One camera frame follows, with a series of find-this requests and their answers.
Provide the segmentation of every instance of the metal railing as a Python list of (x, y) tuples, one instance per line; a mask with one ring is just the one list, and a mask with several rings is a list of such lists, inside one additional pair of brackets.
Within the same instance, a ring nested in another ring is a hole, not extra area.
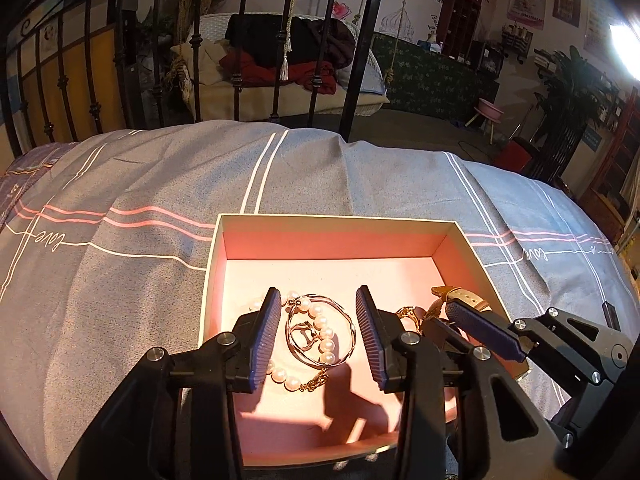
[[(36, 9), (40, 4), (45, 2), (46, 0), (34, 0), (32, 4), (30, 4), (24, 11), (23, 17), (27, 16), (29, 12), (33, 9)], [(6, 53), (2, 53), (3, 55), (0, 57), (0, 64), (2, 65), (2, 71), (0, 71), (0, 78), (3, 81), (0, 83), (0, 103), (2, 104), (2, 112), (4, 114), (4, 120), (6, 123), (7, 134), (10, 139), (10, 143), (12, 146), (12, 150), (14, 151), (15, 156), (19, 156), (22, 154), (22, 150), (20, 148), (20, 143), (18, 141), (17, 132), (14, 124), (14, 120), (10, 110), (10, 99), (8, 95), (8, 85), (6, 83), (6, 62), (9, 56), (12, 56), (15, 52), (17, 59), (17, 79), (18, 79), (18, 92), (20, 94), (20, 111), (24, 117), (24, 123), (26, 127), (26, 133), (28, 136), (28, 140), (31, 143), (31, 147), (36, 146), (36, 142), (33, 137), (33, 131), (31, 130), (31, 121), (28, 114), (28, 102), (25, 99), (24, 94), (24, 85), (23, 85), (23, 74), (22, 74), (22, 46), (24, 43), (31, 37), (35, 38), (35, 73), (36, 73), (36, 81), (38, 86), (38, 97), (40, 101), (40, 108), (42, 110), (42, 117), (44, 118), (44, 133), (47, 138), (53, 142), (54, 141), (54, 130), (55, 125), (52, 124), (49, 120), (49, 113), (47, 110), (47, 103), (45, 99), (45, 89), (42, 82), (42, 63), (40, 60), (40, 35), (41, 30), (50, 23), (57, 21), (58, 23), (58, 88), (62, 92), (62, 101), (65, 107), (65, 115), (68, 121), (69, 131), (71, 133), (71, 137), (73, 140), (78, 140), (78, 133), (76, 131), (76, 127), (74, 124), (74, 119), (71, 113), (71, 106), (69, 102), (69, 96), (67, 93), (67, 87), (69, 83), (69, 78), (65, 75), (65, 63), (63, 59), (64, 49), (63, 49), (63, 27), (64, 27), (64, 15), (66, 12), (81, 6), (84, 4), (84, 58), (86, 63), (86, 79), (88, 83), (88, 94), (90, 98), (90, 107), (87, 112), (91, 115), (95, 128), (98, 133), (102, 133), (102, 120), (100, 116), (100, 103), (97, 100), (95, 85), (94, 85), (94, 74), (93, 74), (93, 66), (92, 66), (92, 56), (91, 56), (91, 6), (93, 0), (72, 0), (71, 2), (64, 3), (62, 8), (58, 8), (58, 6), (54, 6), (53, 9), (57, 9), (55, 11), (50, 11), (47, 13), (42, 19), (40, 19), (31, 30), (29, 30), (23, 37), (17, 42), (15, 46), (13, 46)], [(236, 38), (235, 44), (238, 46), (238, 52), (236, 55), (236, 66), (234, 73), (231, 76), (231, 83), (234, 88), (234, 119), (236, 121), (239, 120), (239, 107), (240, 107), (240, 92), (242, 90), (243, 82), (242, 75), (240, 70), (240, 51), (242, 45), (242, 35), (243, 35), (243, 27), (242, 20), (245, 16), (246, 9), (246, 1), (240, 0), (240, 7), (238, 11), (238, 24), (236, 27)], [(318, 97), (318, 89), (321, 86), (322, 79), (320, 77), (321, 65), (324, 59), (324, 51), (326, 49), (327, 37), (330, 27), (330, 19), (332, 16), (332, 9), (334, 6), (335, 0), (328, 0), (327, 7), (324, 14), (324, 23), (322, 25), (322, 33), (321, 33), (321, 44), (319, 49), (318, 60), (316, 60), (316, 68), (314, 71), (314, 76), (312, 79), (312, 91), (310, 98), (310, 105), (308, 110), (308, 118), (307, 125), (312, 126), (314, 122), (314, 112), (316, 108), (316, 99)], [(122, 104), (122, 110), (124, 115), (124, 121), (127, 128), (132, 128), (134, 125), (132, 124), (132, 111), (131, 111), (131, 103), (130, 103), (130, 92), (127, 89), (127, 83), (125, 78), (125, 68), (126, 68), (126, 48), (124, 45), (124, 26), (123, 26), (123, 4), (124, 0), (116, 0), (116, 22), (114, 24), (114, 52), (115, 56), (113, 59), (116, 75), (117, 75), (117, 85), (118, 85), (118, 93), (120, 95), (120, 102)], [(202, 120), (201, 113), (201, 102), (200, 102), (200, 74), (199, 74), (199, 49), (203, 41), (203, 37), (200, 34), (200, 5), (201, 0), (193, 0), (192, 3), (192, 11), (193, 11), (193, 33), (191, 35), (191, 46), (193, 49), (193, 74), (191, 74), (191, 78), (193, 81), (193, 89), (194, 89), (194, 121), (200, 122)], [(280, 121), (280, 116), (278, 114), (278, 104), (280, 99), (280, 86), (282, 81), (280, 79), (280, 70), (282, 68), (282, 63), (284, 60), (284, 47), (285, 47), (285, 39), (286, 39), (286, 24), (289, 18), (289, 12), (291, 7), (291, 0), (284, 1), (284, 8), (282, 11), (282, 24), (280, 27), (280, 31), (277, 35), (277, 45), (278, 51), (276, 56), (276, 71), (275, 71), (275, 81), (273, 86), (273, 107), (271, 111), (270, 120), (277, 123)], [(353, 117), (355, 115), (356, 106), (358, 104), (358, 96), (360, 93), (360, 86), (362, 84), (362, 78), (364, 75), (365, 66), (367, 63), (368, 51), (373, 35), (373, 29), (376, 22), (376, 17), (378, 15), (378, 9), (380, 7), (380, 0), (366, 0), (364, 5), (364, 12), (362, 16), (362, 25), (360, 27), (360, 32), (358, 34), (358, 39), (356, 42), (356, 47), (353, 56), (353, 65), (351, 70), (351, 76), (348, 84), (347, 94), (344, 101), (344, 107), (342, 109), (342, 116), (340, 118), (340, 125), (338, 128), (338, 132), (345, 139), (348, 140), (349, 133), (351, 130), (351, 125), (353, 123)], [(161, 80), (161, 68), (159, 62), (159, 54), (158, 54), (158, 31), (159, 31), (159, 0), (154, 0), (154, 6), (152, 10), (152, 55), (153, 55), (153, 78), (154, 85), (152, 88), (152, 96), (158, 108), (158, 120), (160, 127), (165, 126), (166, 123), (166, 115), (163, 110), (163, 88), (162, 88), (162, 80)]]

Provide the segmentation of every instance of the clothes pile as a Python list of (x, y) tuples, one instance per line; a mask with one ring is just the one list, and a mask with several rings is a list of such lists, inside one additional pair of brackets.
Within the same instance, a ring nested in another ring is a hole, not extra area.
[[(238, 39), (242, 37), (240, 73), (245, 86), (273, 86), (278, 61), (278, 35), (282, 26), (282, 16), (277, 14), (247, 14), (242, 19), (239, 34), (239, 16), (231, 16), (226, 28), (225, 39), (231, 47), (229, 53), (220, 60), (220, 66), (227, 76), (236, 71), (238, 60)], [(287, 55), (289, 78), (281, 84), (297, 83), (306, 90), (312, 90), (312, 80), (316, 62), (320, 54), (322, 26), (324, 20), (308, 20), (293, 17), (291, 20), (291, 47)], [(355, 38), (343, 22), (331, 19), (327, 36), (324, 59), (320, 66), (321, 94), (335, 94), (337, 83), (335, 71), (347, 67), (353, 61)]]

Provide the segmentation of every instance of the pink box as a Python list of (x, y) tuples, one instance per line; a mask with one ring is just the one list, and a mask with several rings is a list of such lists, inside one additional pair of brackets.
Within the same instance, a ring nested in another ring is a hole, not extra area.
[[(292, 215), (218, 216), (202, 295), (200, 341), (231, 330), (270, 286), (281, 293), (322, 294), (353, 319), (357, 341), (348, 361), (332, 368), (325, 386), (290, 392), (267, 377), (251, 395), (234, 394), (242, 458), (247, 466), (276, 466), (343, 460), (394, 446), (401, 399), (373, 381), (360, 336), (355, 293), (368, 285), (383, 310), (407, 305), (428, 308), (432, 286), (471, 290), (492, 310), (508, 314), (478, 256), (452, 221)], [(324, 308), (336, 332), (337, 352), (350, 344), (349, 325)], [(308, 317), (297, 314), (295, 322)], [(317, 371), (290, 353), (282, 314), (272, 359), (303, 383)], [(409, 330), (411, 322), (403, 320)], [(507, 363), (514, 377), (526, 364)], [(446, 392), (448, 418), (455, 398)]]

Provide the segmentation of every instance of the wooden stool leg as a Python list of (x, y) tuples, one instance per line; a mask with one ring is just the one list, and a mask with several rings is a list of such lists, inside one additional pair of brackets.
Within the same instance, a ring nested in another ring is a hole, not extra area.
[(478, 118), (478, 116), (479, 116), (479, 115), (480, 115), (480, 114), (475, 114), (475, 115), (473, 116), (473, 118), (472, 118), (472, 119), (471, 119), (467, 124), (465, 124), (465, 128), (468, 128), (468, 127), (469, 127), (469, 125), (470, 125), (473, 121), (475, 121), (475, 120)]

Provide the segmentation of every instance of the bright light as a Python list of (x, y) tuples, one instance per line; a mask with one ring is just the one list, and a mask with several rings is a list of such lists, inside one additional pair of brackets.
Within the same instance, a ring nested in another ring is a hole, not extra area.
[(628, 25), (610, 25), (613, 45), (629, 73), (640, 80), (640, 40)]

